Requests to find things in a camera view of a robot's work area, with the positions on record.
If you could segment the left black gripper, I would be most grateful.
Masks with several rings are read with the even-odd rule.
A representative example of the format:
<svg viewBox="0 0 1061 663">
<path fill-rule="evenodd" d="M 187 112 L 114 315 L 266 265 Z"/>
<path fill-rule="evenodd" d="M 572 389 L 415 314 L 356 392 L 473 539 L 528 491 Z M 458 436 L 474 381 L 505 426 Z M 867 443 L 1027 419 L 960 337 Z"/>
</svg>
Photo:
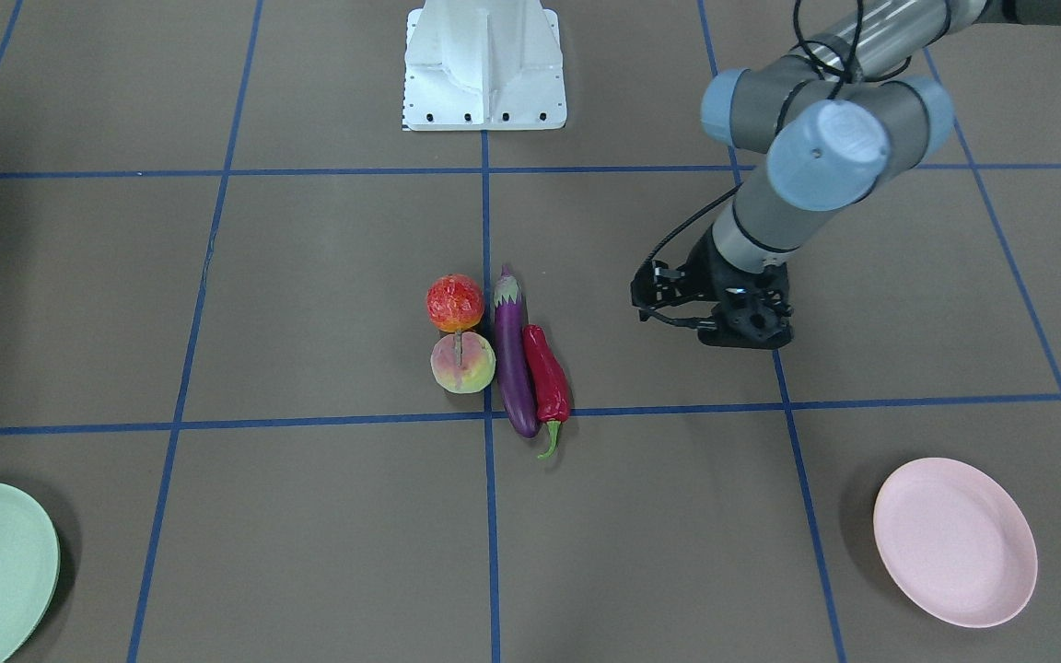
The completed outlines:
<svg viewBox="0 0 1061 663">
<path fill-rule="evenodd" d="M 631 302 L 640 320 L 692 329 L 706 345 L 779 349 L 793 341 L 787 267 L 732 267 L 710 230 L 681 267 L 648 257 L 634 272 Z"/>
</svg>

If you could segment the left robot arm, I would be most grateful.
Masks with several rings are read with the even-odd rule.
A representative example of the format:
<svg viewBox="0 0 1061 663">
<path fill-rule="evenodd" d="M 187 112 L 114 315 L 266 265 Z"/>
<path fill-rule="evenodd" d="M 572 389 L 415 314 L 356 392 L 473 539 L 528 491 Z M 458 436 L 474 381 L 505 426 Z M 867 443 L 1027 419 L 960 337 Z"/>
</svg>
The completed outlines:
<svg viewBox="0 0 1061 663">
<path fill-rule="evenodd" d="M 859 1 L 766 67 L 724 70 L 705 89 L 705 134 L 761 156 L 751 175 L 692 215 L 713 214 L 685 262 L 649 252 L 630 285 L 641 320 L 700 343 L 775 351 L 792 343 L 787 262 L 847 207 L 925 162 L 954 130 L 946 89 L 907 76 L 918 51 L 972 27 L 985 1 Z"/>
</svg>

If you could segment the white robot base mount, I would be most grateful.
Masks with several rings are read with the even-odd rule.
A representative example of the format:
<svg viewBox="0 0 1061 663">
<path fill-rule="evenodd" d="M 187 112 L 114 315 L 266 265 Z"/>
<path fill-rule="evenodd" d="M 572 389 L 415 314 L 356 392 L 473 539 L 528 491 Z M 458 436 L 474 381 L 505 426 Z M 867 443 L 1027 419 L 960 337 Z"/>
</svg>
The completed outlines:
<svg viewBox="0 0 1061 663">
<path fill-rule="evenodd" d="M 557 13 L 539 1 L 427 1 L 405 20 L 402 130 L 559 130 Z"/>
</svg>

